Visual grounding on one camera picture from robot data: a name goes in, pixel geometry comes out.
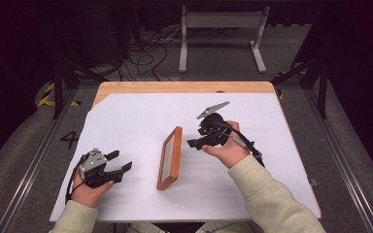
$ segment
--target white stand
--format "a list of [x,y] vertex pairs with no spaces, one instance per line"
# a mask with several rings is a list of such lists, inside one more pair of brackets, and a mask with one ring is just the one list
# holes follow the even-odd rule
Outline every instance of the white stand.
[[246,27],[256,28],[256,38],[250,41],[255,63],[259,73],[265,73],[266,68],[259,52],[259,43],[261,41],[263,29],[268,18],[269,7],[265,7],[263,12],[249,13],[196,13],[187,12],[187,7],[183,6],[182,32],[183,40],[180,56],[180,73],[187,71],[187,28],[204,27]]

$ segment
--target floor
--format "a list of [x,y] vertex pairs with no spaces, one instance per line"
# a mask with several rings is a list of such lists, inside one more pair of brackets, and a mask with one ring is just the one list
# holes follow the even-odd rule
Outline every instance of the floor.
[[[186,73],[178,72],[180,43],[174,41],[149,55],[133,55],[132,61],[139,65],[126,62],[119,70],[120,76],[115,72],[107,78],[155,82],[153,66],[166,53],[154,69],[163,81],[270,81],[278,72],[289,69],[309,28],[294,25],[265,29],[260,45],[265,74],[256,70],[248,45],[251,32],[196,31],[189,34]],[[373,163],[332,88],[327,91],[327,119],[322,120],[314,103],[317,86],[304,90],[298,81],[299,77],[294,77],[276,88],[283,92],[281,105],[308,177],[317,182],[313,189],[322,209],[322,226],[327,232],[373,232]],[[37,93],[37,103],[46,87]],[[77,145],[73,142],[69,148],[70,142],[61,139],[71,132],[79,137],[96,90],[95,82],[83,78],[78,90],[64,91],[68,94],[65,99],[80,101],[80,106],[66,108],[57,120],[52,120],[54,106],[38,107],[1,149],[0,232],[48,232],[53,228],[53,222],[49,222],[51,210]],[[328,139],[326,126],[335,143]],[[345,170],[351,170],[353,176],[346,176]],[[123,229],[124,224],[98,222],[93,232]]]

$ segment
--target table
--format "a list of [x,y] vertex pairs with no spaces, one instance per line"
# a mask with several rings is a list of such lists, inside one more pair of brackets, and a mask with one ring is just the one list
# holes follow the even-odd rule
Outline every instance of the table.
[[[195,117],[225,98],[231,104],[218,113],[241,123],[244,135],[263,152],[269,172],[321,217],[271,83],[110,82],[100,85],[86,117],[51,220],[57,220],[63,210],[63,193],[72,168],[82,154],[95,146],[105,153],[120,150],[119,158],[108,162],[107,171],[133,161],[122,183],[116,184],[99,203],[100,221],[249,220],[242,196],[227,176],[227,169],[214,157],[191,149],[185,142],[199,137],[200,120]],[[158,191],[156,178],[162,143],[176,125],[184,129],[180,177],[165,191]]]

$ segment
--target orange frame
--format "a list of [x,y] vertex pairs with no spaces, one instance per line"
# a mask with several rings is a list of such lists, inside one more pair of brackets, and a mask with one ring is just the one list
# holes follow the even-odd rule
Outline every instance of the orange frame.
[[[169,185],[171,185],[174,181],[177,180],[179,173],[180,173],[180,158],[181,158],[181,142],[183,137],[183,128],[177,126],[171,134],[166,138],[163,142],[162,146],[162,154],[161,160],[159,165],[159,173],[158,173],[158,181],[156,185],[156,189],[158,190],[165,190]],[[174,139],[172,151],[169,151],[170,154],[166,154],[166,149],[168,143]],[[167,156],[171,156],[171,164],[170,164],[170,171],[167,177],[162,177],[164,172],[164,165],[165,165],[165,158]]]

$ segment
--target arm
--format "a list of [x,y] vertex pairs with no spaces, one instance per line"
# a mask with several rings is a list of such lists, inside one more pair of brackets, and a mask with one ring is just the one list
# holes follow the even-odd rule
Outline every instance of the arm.
[[[237,122],[228,123],[239,130]],[[238,137],[234,132],[230,136]],[[264,232],[324,232],[311,211],[231,138],[221,148],[202,149],[229,168],[228,174],[240,189],[248,213]]]
[[108,182],[92,189],[83,183],[81,173],[77,170],[74,177],[72,200],[66,203],[62,215],[50,233],[92,232],[98,215],[96,205],[102,194],[111,189],[113,184],[113,182]]

